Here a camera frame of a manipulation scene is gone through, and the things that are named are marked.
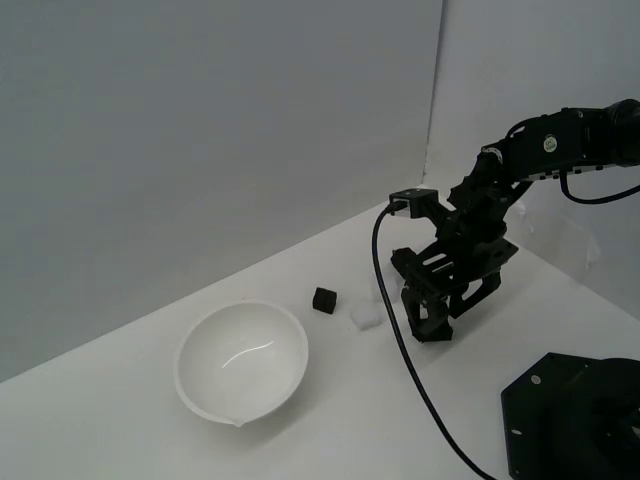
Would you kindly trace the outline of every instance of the robotic arm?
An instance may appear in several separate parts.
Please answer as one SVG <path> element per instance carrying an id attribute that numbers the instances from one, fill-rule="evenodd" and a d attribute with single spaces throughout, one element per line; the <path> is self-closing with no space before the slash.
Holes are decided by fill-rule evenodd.
<path id="1" fill-rule="evenodd" d="M 639 185 L 598 199 L 569 192 L 568 175 L 615 165 L 640 165 L 638 101 L 605 109 L 564 108 L 516 124 L 504 139 L 482 148 L 471 174 L 451 189 L 448 201 L 454 210 L 439 202 L 436 190 L 391 194 L 391 202 L 407 204 L 398 215 L 426 217 L 436 227 L 436 241 L 422 252 L 402 248 L 391 258 L 405 280 L 402 302 L 413 336 L 421 342 L 450 340 L 448 317 L 459 317 L 500 286 L 500 268 L 518 251 L 504 238 L 504 216 L 534 181 L 559 179 L 564 195 L 584 204 L 640 191 Z M 480 287 L 464 299 L 477 280 Z"/>

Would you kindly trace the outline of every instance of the black mounting plate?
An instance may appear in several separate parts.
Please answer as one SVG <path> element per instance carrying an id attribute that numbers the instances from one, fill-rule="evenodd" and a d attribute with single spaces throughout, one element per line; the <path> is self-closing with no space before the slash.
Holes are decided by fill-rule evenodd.
<path id="1" fill-rule="evenodd" d="M 509 474 L 515 480 L 549 480 L 541 459 L 545 409 L 594 359 L 548 353 L 502 391 Z"/>

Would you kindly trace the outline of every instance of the wire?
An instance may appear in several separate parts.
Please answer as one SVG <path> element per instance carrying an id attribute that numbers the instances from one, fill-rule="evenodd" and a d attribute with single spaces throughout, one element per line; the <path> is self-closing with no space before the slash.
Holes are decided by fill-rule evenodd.
<path id="1" fill-rule="evenodd" d="M 391 300 L 389 300 L 389 294 L 387 293 L 387 288 L 384 285 L 384 279 L 382 278 L 382 272 L 380 270 L 380 259 L 378 258 L 378 233 L 380 232 L 380 225 L 382 224 L 382 220 L 384 217 L 389 215 L 392 212 L 397 212 L 405 208 L 407 204 L 405 202 L 392 202 L 380 213 L 376 223 L 373 227 L 373 235 L 371 238 L 371 255 L 373 257 L 373 269 L 376 274 L 376 280 L 378 281 L 378 287 L 380 287 L 380 294 L 382 295 L 382 300 L 384 302 L 384 306 L 387 309 L 387 313 L 389 314 L 389 320 L 391 321 L 391 328 L 393 328 L 393 334 L 396 337 L 396 341 L 398 342 L 398 348 L 400 348 L 400 353 L 402 354 L 402 358 L 404 359 L 404 363 L 407 365 L 407 369 L 409 370 L 409 375 L 413 379 L 413 383 L 415 383 L 422 400 L 424 401 L 427 409 L 429 409 L 429 413 L 433 417 L 433 420 L 436 422 L 436 425 L 440 429 L 440 433 L 444 436 L 445 440 L 449 444 L 449 446 L 453 449 L 453 451 L 460 457 L 460 459 L 471 469 L 473 470 L 480 478 L 485 480 L 496 480 L 494 477 L 485 473 L 478 467 L 473 461 L 462 451 L 462 449 L 455 442 L 447 427 L 444 425 L 440 415 L 438 414 L 436 407 L 433 405 L 433 402 L 427 395 L 422 382 L 420 381 L 420 377 L 416 372 L 415 367 L 413 366 L 413 362 L 411 361 L 411 357 L 409 357 L 409 352 L 407 352 L 407 347 L 404 344 L 404 340 L 402 339 L 402 334 L 400 333 L 400 327 L 398 326 L 398 320 L 396 319 L 396 315 L 393 311 L 393 306 L 391 305 Z"/>
<path id="2" fill-rule="evenodd" d="M 637 185 L 624 192 L 616 193 L 615 195 L 609 195 L 607 197 L 600 198 L 578 198 L 574 197 L 569 191 L 569 182 L 567 181 L 567 172 L 560 172 L 560 189 L 565 197 L 572 202 L 581 203 L 583 205 L 602 205 L 604 203 L 615 202 L 616 200 L 622 200 L 635 193 L 640 192 L 640 185 Z"/>

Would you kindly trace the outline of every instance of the white wall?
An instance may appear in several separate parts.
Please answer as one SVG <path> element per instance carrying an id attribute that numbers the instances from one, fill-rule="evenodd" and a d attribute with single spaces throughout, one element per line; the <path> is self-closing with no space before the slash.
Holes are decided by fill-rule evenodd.
<path id="1" fill-rule="evenodd" d="M 440 10 L 3 1 L 0 380 L 418 183 Z"/>
<path id="2" fill-rule="evenodd" d="M 525 118 L 640 99 L 639 18 L 637 0 L 446 1 L 425 181 L 448 195 Z M 595 197 L 640 183 L 640 168 L 570 182 Z M 534 233 L 511 215 L 508 235 L 640 318 L 640 195 L 580 206 L 546 181 L 523 201 Z"/>

